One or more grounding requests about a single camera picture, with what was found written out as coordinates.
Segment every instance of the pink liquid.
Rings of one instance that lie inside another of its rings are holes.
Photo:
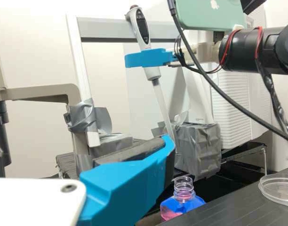
[[[161,217],[164,221],[170,220],[183,214],[181,212],[175,213],[170,209],[168,209],[166,206],[161,206],[160,210],[161,210]]]

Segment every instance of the metal frame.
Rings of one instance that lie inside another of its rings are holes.
[[[130,23],[119,19],[78,17],[81,42],[136,42]],[[174,42],[179,35],[174,23],[148,21],[151,42]]]
[[[78,87],[80,88],[80,96],[82,101],[92,99],[91,88],[88,81],[88,72],[84,60],[82,44],[80,40],[79,26],[76,16],[66,15],[67,28],[71,44],[72,55],[75,65],[75,73]],[[96,124],[93,123],[94,131],[86,132],[86,140],[89,147],[100,146],[100,139]]]
[[[229,151],[232,151],[232,150],[233,149],[223,150],[222,154],[228,153]],[[236,159],[240,159],[240,158],[245,157],[247,155],[255,154],[255,153],[258,153],[258,152],[263,154],[263,156],[264,156],[264,173],[265,173],[265,175],[267,175],[267,159],[266,159],[267,146],[265,144],[263,144],[263,143],[259,143],[259,145],[257,147],[245,150],[245,151],[243,151],[241,153],[237,153],[237,154],[222,158],[221,164],[224,164],[224,163],[226,163],[228,161],[233,161],[233,160],[236,160]]]

